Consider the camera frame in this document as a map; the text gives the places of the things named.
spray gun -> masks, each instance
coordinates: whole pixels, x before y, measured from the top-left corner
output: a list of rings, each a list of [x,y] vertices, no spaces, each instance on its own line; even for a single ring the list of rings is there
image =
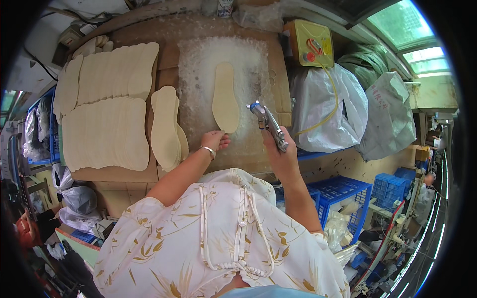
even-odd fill
[[[285,141],[285,133],[278,126],[278,123],[275,118],[273,118],[270,110],[266,106],[262,106],[259,101],[255,101],[252,104],[247,104],[247,108],[249,108],[250,111],[257,116],[259,129],[268,130],[273,136],[277,148],[283,152],[286,152],[288,142]]]

red shirt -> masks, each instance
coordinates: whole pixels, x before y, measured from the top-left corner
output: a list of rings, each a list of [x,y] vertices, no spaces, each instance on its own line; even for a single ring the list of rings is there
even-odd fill
[[[31,239],[30,236],[30,226],[28,225],[28,221],[22,219],[21,217],[17,221],[18,233],[20,235],[20,245],[23,248],[33,248],[34,246],[38,245],[41,246],[43,243],[40,239],[40,231],[38,230],[38,226],[34,221],[31,221],[31,227],[35,232],[35,239]]]

yellow tank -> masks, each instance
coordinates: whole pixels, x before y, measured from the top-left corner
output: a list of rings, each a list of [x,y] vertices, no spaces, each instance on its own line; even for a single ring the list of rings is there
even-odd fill
[[[305,20],[294,20],[283,26],[290,37],[293,59],[303,66],[334,66],[333,42],[330,29]]]

woman's right hand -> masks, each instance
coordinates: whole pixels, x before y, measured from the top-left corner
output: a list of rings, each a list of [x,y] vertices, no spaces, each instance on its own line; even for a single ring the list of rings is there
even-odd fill
[[[301,179],[298,167],[297,146],[287,129],[280,126],[285,133],[285,141],[288,142],[287,151],[284,153],[277,148],[273,136],[268,130],[262,130],[263,144],[267,148],[270,165],[276,177],[284,185],[293,184]]]

factory worker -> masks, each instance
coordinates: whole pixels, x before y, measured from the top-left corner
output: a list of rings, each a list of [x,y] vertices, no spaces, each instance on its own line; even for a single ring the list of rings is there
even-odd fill
[[[94,282],[105,297],[349,297],[350,288],[300,175],[297,149],[262,131],[286,214],[272,186],[231,168],[203,175],[228,136],[202,146],[130,206],[103,244]]]

